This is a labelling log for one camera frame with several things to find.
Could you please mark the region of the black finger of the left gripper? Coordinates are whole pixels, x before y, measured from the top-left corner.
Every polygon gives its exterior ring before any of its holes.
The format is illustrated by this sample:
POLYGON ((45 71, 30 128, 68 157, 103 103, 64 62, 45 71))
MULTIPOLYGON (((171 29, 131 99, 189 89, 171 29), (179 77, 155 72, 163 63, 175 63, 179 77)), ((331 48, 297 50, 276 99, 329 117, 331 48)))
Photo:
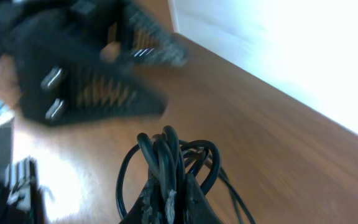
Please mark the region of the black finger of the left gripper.
POLYGON ((129 42, 124 53, 129 60, 137 64, 175 67, 186 64, 184 46, 140 5, 125 1, 123 16, 128 28, 125 39, 129 42))

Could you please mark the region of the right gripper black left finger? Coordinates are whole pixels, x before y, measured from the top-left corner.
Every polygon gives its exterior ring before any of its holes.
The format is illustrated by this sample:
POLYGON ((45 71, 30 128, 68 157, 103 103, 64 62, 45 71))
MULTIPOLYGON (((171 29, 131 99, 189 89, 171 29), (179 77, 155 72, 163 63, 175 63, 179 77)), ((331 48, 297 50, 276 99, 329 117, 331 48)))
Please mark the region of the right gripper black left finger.
POLYGON ((127 211, 123 202, 124 173, 119 173, 119 214, 120 224, 152 224, 179 221, 177 202, 177 175, 175 171, 160 170, 158 176, 149 174, 139 197, 133 207, 127 211))

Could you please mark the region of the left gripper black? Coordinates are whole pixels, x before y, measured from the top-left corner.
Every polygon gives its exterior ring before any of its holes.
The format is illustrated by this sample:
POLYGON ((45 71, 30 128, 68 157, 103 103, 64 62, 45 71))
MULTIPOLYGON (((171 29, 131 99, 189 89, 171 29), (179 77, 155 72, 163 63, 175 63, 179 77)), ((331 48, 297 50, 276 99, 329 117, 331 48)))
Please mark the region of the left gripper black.
POLYGON ((67 124, 160 116, 166 98, 102 61, 123 1, 0 1, 0 58, 14 59, 26 119, 67 124))

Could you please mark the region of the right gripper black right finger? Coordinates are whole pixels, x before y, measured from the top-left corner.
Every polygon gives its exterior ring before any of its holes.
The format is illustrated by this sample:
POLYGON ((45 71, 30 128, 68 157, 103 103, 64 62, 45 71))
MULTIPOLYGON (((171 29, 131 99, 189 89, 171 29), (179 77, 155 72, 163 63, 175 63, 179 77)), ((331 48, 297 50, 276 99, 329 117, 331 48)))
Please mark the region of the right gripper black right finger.
POLYGON ((186 175, 185 223, 223 224, 213 212, 193 174, 186 175))

